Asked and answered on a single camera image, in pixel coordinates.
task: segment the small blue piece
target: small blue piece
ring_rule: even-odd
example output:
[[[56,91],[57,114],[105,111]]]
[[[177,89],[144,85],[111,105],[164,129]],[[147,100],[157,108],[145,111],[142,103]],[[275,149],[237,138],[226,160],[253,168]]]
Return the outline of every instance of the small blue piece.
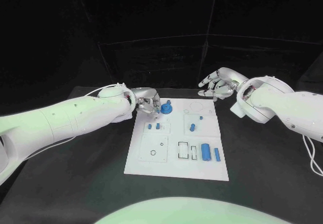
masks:
[[[220,162],[219,149],[213,148],[216,161]]]
[[[171,111],[173,111],[173,107],[170,105],[170,100],[167,100],[167,103],[161,105],[160,112],[162,114],[168,114],[168,113],[171,113]]]
[[[203,161],[209,161],[210,160],[210,145],[203,143],[200,149],[201,149],[201,159]]]
[[[194,124],[190,124],[190,131],[193,132],[194,130]]]

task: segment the white board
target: white board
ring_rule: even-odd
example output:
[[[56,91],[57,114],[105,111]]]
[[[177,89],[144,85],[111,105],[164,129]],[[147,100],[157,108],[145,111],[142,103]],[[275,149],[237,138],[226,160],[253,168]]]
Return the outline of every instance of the white board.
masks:
[[[213,101],[161,98],[161,104],[167,100],[173,107],[170,114],[136,113],[123,173],[227,181]],[[203,143],[210,146],[210,161],[201,160]]]

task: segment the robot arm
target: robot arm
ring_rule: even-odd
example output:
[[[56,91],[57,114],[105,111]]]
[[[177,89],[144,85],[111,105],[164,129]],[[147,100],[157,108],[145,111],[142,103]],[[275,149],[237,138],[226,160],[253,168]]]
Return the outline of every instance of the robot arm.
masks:
[[[289,130],[323,142],[323,95],[294,92],[275,77],[247,79],[227,68],[214,71],[198,86],[206,83],[210,83],[209,90],[198,91],[198,95],[213,96],[214,101],[229,97],[236,90],[230,111],[240,118],[246,115],[253,121],[266,123],[276,115]]]
[[[0,117],[0,185],[28,156],[51,143],[131,118],[138,110],[155,114],[160,97],[151,88],[112,85],[96,97],[69,99],[51,106]]]

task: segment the black tabletop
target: black tabletop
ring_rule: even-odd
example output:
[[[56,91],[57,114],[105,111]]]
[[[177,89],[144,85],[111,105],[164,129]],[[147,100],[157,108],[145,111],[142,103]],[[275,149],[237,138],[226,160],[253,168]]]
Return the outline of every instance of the black tabletop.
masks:
[[[74,87],[70,97],[93,88]],[[197,90],[158,89],[162,98],[200,98]],[[125,175],[134,118],[77,136],[34,156],[0,205],[0,223],[90,224],[147,199],[200,197],[253,208],[295,224],[321,223],[323,178],[311,172],[301,135],[276,117],[266,124],[214,110],[229,181]],[[323,147],[314,142],[317,162]]]

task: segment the black background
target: black background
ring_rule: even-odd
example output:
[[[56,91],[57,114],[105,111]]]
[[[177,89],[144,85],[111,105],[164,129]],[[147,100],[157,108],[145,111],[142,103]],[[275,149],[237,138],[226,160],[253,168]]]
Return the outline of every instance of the black background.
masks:
[[[74,86],[196,88],[219,67],[297,90],[301,77],[320,92],[320,15],[308,0],[2,0],[0,115],[51,105]]]

